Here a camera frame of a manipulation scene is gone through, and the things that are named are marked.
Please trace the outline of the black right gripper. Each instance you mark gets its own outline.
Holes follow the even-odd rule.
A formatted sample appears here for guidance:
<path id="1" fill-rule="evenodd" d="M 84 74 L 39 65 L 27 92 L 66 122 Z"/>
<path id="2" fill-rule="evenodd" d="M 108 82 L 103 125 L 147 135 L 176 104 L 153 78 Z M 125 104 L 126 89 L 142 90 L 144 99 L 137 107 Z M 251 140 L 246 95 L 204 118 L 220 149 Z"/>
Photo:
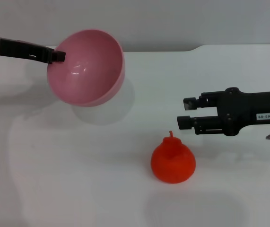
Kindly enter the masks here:
<path id="1" fill-rule="evenodd" d="M 183 99 L 184 109 L 216 107 L 218 116 L 178 116 L 180 130 L 194 128 L 196 135 L 235 136 L 249 125 L 270 124 L 270 92 L 245 93 L 236 87 L 225 91 L 205 92 L 199 98 Z"/>

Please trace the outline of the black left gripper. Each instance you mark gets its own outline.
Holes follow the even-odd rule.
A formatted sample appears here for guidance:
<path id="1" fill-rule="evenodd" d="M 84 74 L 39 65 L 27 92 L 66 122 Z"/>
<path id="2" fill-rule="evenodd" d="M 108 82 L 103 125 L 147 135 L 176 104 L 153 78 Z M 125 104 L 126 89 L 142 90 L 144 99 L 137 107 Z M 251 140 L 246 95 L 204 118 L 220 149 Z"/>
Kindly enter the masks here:
<path id="1" fill-rule="evenodd" d="M 53 63 L 64 62 L 66 53 L 37 44 L 0 38 L 0 56 Z"/>

